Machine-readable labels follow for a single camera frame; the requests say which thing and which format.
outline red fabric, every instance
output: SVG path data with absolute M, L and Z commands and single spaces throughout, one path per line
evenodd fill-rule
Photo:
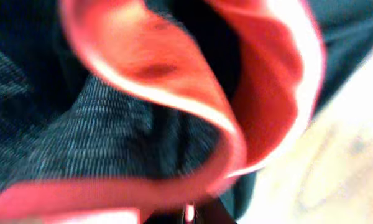
M 18 183 L 0 194 L 0 218 L 179 208 L 220 193 L 299 137 L 311 115 L 324 61 L 308 9 L 297 0 L 287 1 L 287 7 L 274 0 L 207 2 L 241 39 L 242 74 L 231 103 L 193 39 L 148 11 L 142 0 L 61 0 L 61 15 L 71 46 L 97 76 L 119 91 L 216 126 L 221 137 L 209 161 L 191 176 L 160 182 Z

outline black fabric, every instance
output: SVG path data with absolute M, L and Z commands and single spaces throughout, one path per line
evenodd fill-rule
M 216 75 L 228 99 L 239 82 L 239 37 L 201 0 L 145 0 L 147 7 L 191 35 Z
M 318 112 L 373 47 L 373 0 L 308 0 L 326 44 Z
M 220 196 L 220 201 L 233 219 L 241 218 L 249 208 L 255 182 L 255 172 L 243 175 L 231 189 Z
M 198 168 L 217 130 L 89 76 L 55 5 L 0 1 L 0 190 L 20 180 L 163 179 Z
M 183 210 L 168 214 L 153 214 L 144 222 L 144 224 L 184 224 L 185 219 L 183 218 L 183 214 Z

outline clothing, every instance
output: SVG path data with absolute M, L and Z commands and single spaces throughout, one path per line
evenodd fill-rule
M 0 218 L 198 203 L 305 129 L 324 61 L 299 2 L 297 20 L 267 1 L 76 2 L 0 1 Z M 222 196 L 234 218 L 253 183 Z
M 373 0 L 308 0 L 326 47 L 326 72 L 316 101 L 317 114 L 373 47 Z M 224 206 L 240 218 L 249 206 L 256 173 L 245 175 L 222 197 Z

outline red lining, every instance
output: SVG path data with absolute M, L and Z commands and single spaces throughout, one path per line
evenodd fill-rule
M 235 179 L 229 176 L 258 169 L 291 132 L 296 133 L 291 140 L 298 137 L 305 120 L 308 122 L 305 114 L 312 110 L 320 73 L 312 74 L 312 82 L 311 77 L 304 77 L 312 59 L 304 58 L 303 49 L 296 45 L 299 25 L 280 21 L 269 0 L 207 1 L 242 40 L 243 71 L 232 109 L 194 41 L 148 11 L 141 0 L 98 1 L 77 13 L 78 1 L 62 0 L 61 10 L 71 46 L 97 76 L 120 91 L 199 116 L 221 131 L 209 161 L 194 175 L 160 182 L 73 179 L 18 183 L 0 194 L 0 218 L 101 208 L 181 207 L 229 187 Z M 311 37 L 314 45 L 318 36 L 316 30 L 316 37 Z M 309 96 L 306 102 L 297 99 L 303 84 L 311 87 L 304 89 Z

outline floor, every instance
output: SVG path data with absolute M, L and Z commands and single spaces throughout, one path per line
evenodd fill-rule
M 259 172 L 238 223 L 373 224 L 373 52 L 294 149 Z

